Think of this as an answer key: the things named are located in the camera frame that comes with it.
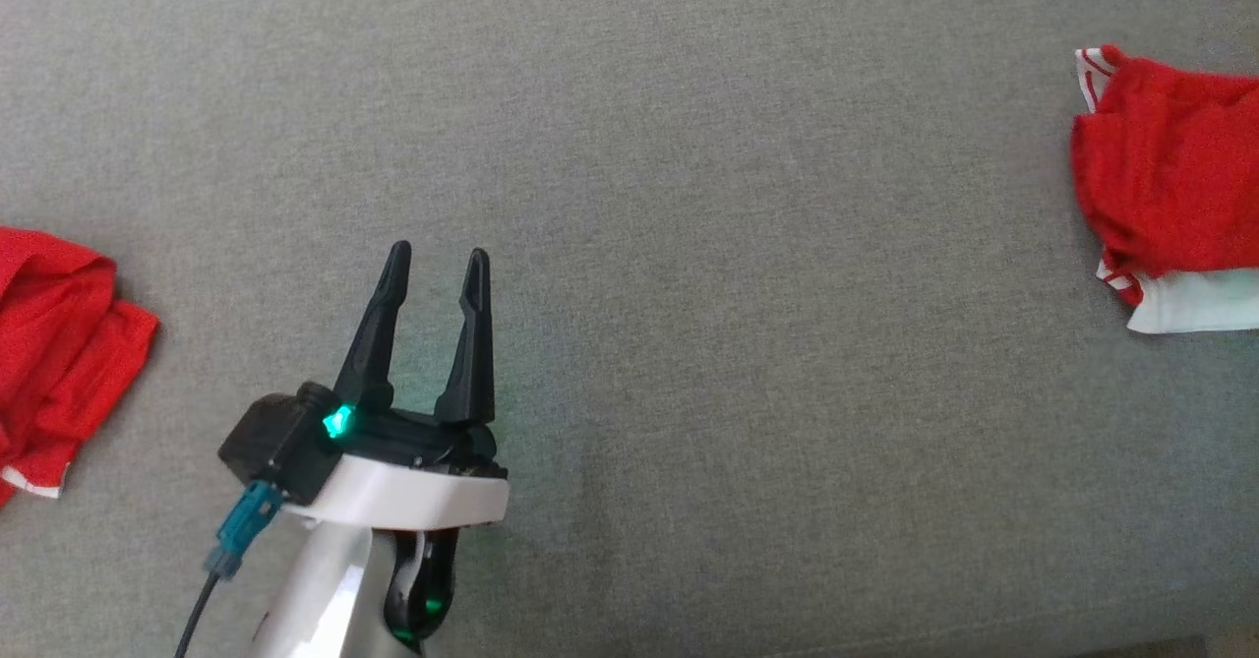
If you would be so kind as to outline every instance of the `red cloth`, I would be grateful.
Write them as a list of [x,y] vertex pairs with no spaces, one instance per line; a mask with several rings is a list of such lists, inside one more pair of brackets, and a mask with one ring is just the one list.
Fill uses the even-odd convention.
[[[157,318],[113,298],[112,259],[0,228],[0,473],[54,493],[149,357]],[[0,505],[13,494],[0,483]]]
[[1103,54],[1118,70],[1071,160],[1114,272],[1259,268],[1259,79]]

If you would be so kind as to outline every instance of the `red and white cloth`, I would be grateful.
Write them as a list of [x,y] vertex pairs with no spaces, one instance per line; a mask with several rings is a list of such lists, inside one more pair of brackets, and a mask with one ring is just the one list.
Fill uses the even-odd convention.
[[1259,327],[1259,79],[1075,52],[1076,196],[1129,330]]
[[113,276],[87,247],[0,228],[0,506],[57,498],[149,357],[157,318],[115,299]]

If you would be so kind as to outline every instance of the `connector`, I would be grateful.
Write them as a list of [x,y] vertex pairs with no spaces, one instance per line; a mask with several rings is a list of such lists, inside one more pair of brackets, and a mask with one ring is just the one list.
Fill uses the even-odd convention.
[[219,527],[219,546],[205,557],[205,571],[224,580],[234,577],[253,538],[271,525],[283,502],[274,484],[261,481],[248,484]]

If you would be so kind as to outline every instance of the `crumpled red cloth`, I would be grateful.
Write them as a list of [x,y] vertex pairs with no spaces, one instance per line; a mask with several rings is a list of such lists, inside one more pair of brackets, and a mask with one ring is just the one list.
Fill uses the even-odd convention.
[[1071,160],[1114,272],[1259,268],[1259,79],[1102,50],[1118,68]]
[[0,505],[55,497],[149,357],[157,318],[115,299],[113,276],[87,247],[0,226]]

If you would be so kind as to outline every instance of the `black cable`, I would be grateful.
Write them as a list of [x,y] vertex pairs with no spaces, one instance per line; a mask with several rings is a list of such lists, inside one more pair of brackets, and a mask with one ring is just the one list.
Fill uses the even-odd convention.
[[184,658],[188,653],[188,644],[193,643],[193,632],[196,630],[196,622],[201,622],[201,611],[205,610],[205,604],[210,600],[210,593],[214,591],[214,585],[219,584],[218,572],[210,572],[210,576],[205,577],[205,586],[201,588],[201,595],[196,598],[196,604],[193,604],[193,613],[188,615],[188,624],[184,625],[184,637],[179,639],[179,645],[175,648],[175,658]]

